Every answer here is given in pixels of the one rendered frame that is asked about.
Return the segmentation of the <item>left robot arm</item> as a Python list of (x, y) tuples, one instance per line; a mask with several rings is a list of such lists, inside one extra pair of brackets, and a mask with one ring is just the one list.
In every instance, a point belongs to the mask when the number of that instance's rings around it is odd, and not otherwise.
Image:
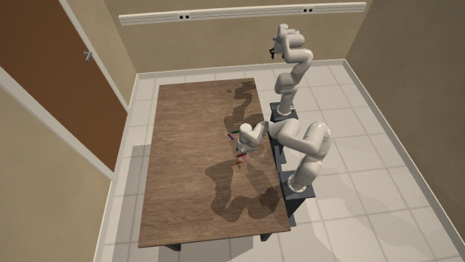
[(304, 138), (299, 139), (297, 135), (300, 131), (300, 122), (295, 118), (276, 123), (266, 120), (258, 123), (253, 131), (250, 124), (242, 124), (239, 128), (239, 141), (243, 147), (241, 154), (255, 151), (255, 146), (251, 143), (259, 145), (267, 131), (283, 146), (306, 154), (295, 173), (288, 179), (288, 187), (292, 191), (303, 192), (306, 186), (316, 179), (323, 159), (331, 147), (332, 134), (329, 127), (320, 121), (313, 122)]

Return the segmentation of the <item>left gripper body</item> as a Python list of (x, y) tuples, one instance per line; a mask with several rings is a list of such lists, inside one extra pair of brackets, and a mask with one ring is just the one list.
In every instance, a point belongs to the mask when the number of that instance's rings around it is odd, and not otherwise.
[(238, 140), (237, 140), (237, 147), (238, 147), (238, 151), (241, 151), (241, 148), (243, 148), (243, 147), (242, 147), (242, 144), (241, 144), (240, 141), (239, 141), (239, 138), (238, 138)]

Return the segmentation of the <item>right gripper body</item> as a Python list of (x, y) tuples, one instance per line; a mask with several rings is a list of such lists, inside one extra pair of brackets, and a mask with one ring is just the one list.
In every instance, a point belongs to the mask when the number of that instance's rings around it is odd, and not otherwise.
[(283, 52), (282, 52), (282, 44), (277, 43), (277, 42), (275, 41), (275, 44), (274, 44), (273, 47), (274, 47), (274, 50), (273, 50), (273, 53), (274, 53), (274, 54), (283, 54)]

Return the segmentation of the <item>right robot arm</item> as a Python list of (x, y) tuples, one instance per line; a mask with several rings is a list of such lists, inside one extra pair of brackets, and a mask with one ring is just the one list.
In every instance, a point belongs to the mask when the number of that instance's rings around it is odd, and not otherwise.
[(296, 108), (292, 105), (294, 96), (298, 90), (298, 84), (304, 73), (312, 63), (312, 51), (308, 49), (294, 49), (304, 44), (304, 36), (298, 30), (288, 29), (288, 25), (280, 24), (278, 36), (273, 37), (273, 41), (282, 42), (282, 50), (286, 63), (298, 63), (289, 73), (281, 73), (275, 84), (275, 92), (282, 94), (280, 105), (277, 106), (277, 113), (281, 116), (288, 116)]

